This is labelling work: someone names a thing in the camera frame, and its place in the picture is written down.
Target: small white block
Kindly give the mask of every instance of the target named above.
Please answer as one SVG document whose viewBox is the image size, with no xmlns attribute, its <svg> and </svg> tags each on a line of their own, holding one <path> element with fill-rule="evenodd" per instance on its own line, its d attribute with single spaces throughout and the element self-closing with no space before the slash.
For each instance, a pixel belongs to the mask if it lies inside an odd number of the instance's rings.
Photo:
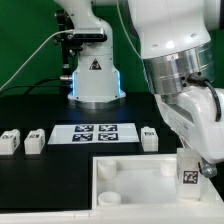
<svg viewBox="0 0 224 224">
<path fill-rule="evenodd" d="M 13 155 L 20 144 L 20 132 L 16 129 L 5 131 L 0 137 L 0 155 Z"/>
<path fill-rule="evenodd" d="M 144 127 L 141 129 L 141 142 L 145 152 L 157 152 L 159 138 L 154 128 Z"/>
<path fill-rule="evenodd" d="M 44 130 L 31 131 L 24 141 L 27 155 L 40 154 L 45 144 Z"/>
<path fill-rule="evenodd" d="M 198 163 L 201 157 L 192 149 L 177 150 L 177 196 L 181 199 L 199 200 L 201 179 Z"/>
</svg>

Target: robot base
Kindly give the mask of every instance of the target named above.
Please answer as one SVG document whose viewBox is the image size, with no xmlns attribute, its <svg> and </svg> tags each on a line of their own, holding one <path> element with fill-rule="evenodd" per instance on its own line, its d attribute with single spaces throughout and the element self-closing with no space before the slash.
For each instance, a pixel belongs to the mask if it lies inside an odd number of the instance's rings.
<svg viewBox="0 0 224 224">
<path fill-rule="evenodd" d="M 126 94 L 122 92 L 120 96 L 118 96 L 115 100 L 107 101 L 107 102 L 85 102 L 78 100 L 77 97 L 72 96 L 71 94 L 68 95 L 68 102 L 69 105 L 77 106 L 83 109 L 89 110 L 103 110 L 115 107 L 117 105 L 122 105 L 125 103 Z"/>
</svg>

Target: white box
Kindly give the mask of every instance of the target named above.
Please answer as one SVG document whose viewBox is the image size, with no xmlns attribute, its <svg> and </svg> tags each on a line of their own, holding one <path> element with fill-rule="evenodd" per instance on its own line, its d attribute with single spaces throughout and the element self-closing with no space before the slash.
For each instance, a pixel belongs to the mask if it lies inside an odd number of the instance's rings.
<svg viewBox="0 0 224 224">
<path fill-rule="evenodd" d="M 24 141 L 27 155 L 40 154 L 45 144 L 44 130 L 31 131 Z"/>
<path fill-rule="evenodd" d="M 13 155 L 20 144 L 18 130 L 5 131 L 0 137 L 0 155 Z"/>
</svg>

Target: green wall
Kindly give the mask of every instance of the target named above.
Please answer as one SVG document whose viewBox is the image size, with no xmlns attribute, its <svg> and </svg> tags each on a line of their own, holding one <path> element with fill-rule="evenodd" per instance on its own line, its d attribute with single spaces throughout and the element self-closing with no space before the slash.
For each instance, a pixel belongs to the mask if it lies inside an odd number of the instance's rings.
<svg viewBox="0 0 224 224">
<path fill-rule="evenodd" d="M 53 0 L 0 0 L 0 85 L 5 83 L 20 65 L 52 33 L 58 31 L 54 13 L 58 6 Z M 120 26 L 116 7 L 98 7 L 97 16 L 108 21 L 114 31 L 115 66 L 121 71 L 122 88 L 128 92 L 147 91 L 142 64 L 127 43 Z M 224 31 L 211 33 L 216 57 L 217 87 L 224 88 Z M 139 48 L 139 43 L 132 39 Z M 60 47 L 49 42 L 10 84 L 32 85 L 44 78 L 61 75 Z M 7 94 L 19 94 L 13 90 Z M 55 89 L 38 89 L 34 93 L 55 93 Z"/>
</svg>

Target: black table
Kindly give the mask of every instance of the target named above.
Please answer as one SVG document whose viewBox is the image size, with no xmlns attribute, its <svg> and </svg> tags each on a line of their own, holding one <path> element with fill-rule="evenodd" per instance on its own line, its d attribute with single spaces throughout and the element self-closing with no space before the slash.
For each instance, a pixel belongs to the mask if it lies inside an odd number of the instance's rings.
<svg viewBox="0 0 224 224">
<path fill-rule="evenodd" d="M 155 128 L 159 153 L 175 153 L 181 147 L 149 93 L 130 93 L 126 104 L 106 110 L 69 106 L 60 95 L 0 98 L 0 134 L 12 129 L 18 129 L 21 134 L 21 144 L 14 156 L 0 157 L 0 212 L 91 209 L 92 158 L 142 155 L 140 143 L 107 144 L 106 147 L 86 144 L 75 148 L 74 145 L 45 145 L 40 156 L 26 156 L 23 142 L 31 130 L 39 128 L 45 130 L 48 141 L 55 125 L 102 123 L 135 123 L 139 137 L 142 127 Z"/>
</svg>

